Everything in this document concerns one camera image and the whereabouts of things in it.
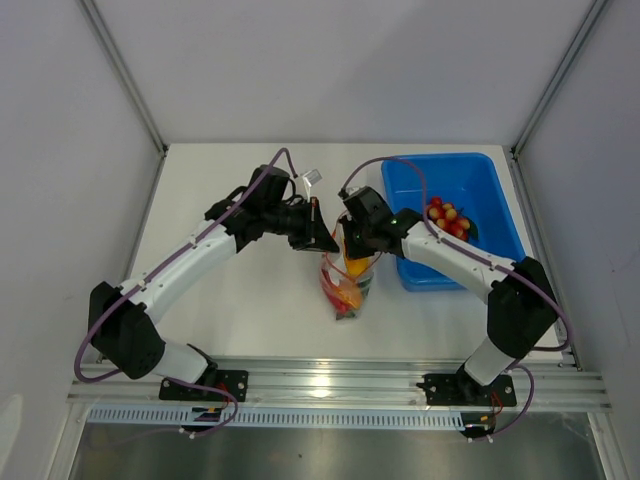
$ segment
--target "plastic bag of fruit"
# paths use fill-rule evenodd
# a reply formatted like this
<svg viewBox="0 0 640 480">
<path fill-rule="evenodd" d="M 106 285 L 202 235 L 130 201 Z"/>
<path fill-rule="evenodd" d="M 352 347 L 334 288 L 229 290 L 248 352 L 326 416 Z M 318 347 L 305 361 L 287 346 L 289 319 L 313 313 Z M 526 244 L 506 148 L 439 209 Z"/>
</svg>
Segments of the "plastic bag of fruit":
<svg viewBox="0 0 640 480">
<path fill-rule="evenodd" d="M 380 253 L 357 260 L 348 258 L 340 218 L 332 233 L 340 247 L 340 253 L 324 253 L 320 265 L 320 285 L 333 306 L 336 320 L 357 318 L 360 315 L 373 281 L 373 266 L 380 258 Z"/>
<path fill-rule="evenodd" d="M 453 203 L 442 203 L 440 197 L 432 197 L 426 211 L 427 216 L 445 232 L 465 242 L 478 240 L 478 227 L 473 220 L 463 216 L 464 208 L 456 209 Z"/>
</svg>

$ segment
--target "blue tray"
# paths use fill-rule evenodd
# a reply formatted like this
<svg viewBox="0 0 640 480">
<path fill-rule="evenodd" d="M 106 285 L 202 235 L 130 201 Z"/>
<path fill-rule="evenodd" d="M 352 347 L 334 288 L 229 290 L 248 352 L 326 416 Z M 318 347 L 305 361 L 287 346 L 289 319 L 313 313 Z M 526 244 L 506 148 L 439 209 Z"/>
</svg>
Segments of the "blue tray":
<svg viewBox="0 0 640 480">
<path fill-rule="evenodd" d="M 498 175 L 489 157 L 481 153 L 443 153 L 401 156 L 413 162 L 427 179 L 427 201 L 439 196 L 478 226 L 475 245 L 495 255 L 520 261 L 524 248 L 509 213 Z M 399 162 L 382 163 L 387 201 L 394 212 L 412 208 L 422 212 L 421 185 L 416 172 Z M 397 259 L 398 275 L 410 292 L 463 288 L 441 273 L 419 263 Z"/>
</svg>

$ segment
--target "gray wall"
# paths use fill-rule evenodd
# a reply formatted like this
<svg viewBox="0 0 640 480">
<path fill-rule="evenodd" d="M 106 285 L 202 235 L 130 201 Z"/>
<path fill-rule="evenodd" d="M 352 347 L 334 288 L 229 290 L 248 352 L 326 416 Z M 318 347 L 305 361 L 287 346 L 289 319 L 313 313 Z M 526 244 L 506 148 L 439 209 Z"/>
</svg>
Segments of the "gray wall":
<svg viewBox="0 0 640 480">
<path fill-rule="evenodd" d="M 640 3 L 616 0 L 525 151 L 585 364 L 640 477 Z"/>
<path fill-rule="evenodd" d="M 509 144 L 591 0 L 98 0 L 184 141 Z"/>
<path fill-rule="evenodd" d="M 24 399 L 3 478 L 54 452 L 89 292 L 123 273 L 155 153 L 71 0 L 0 7 L 0 406 Z"/>
</svg>

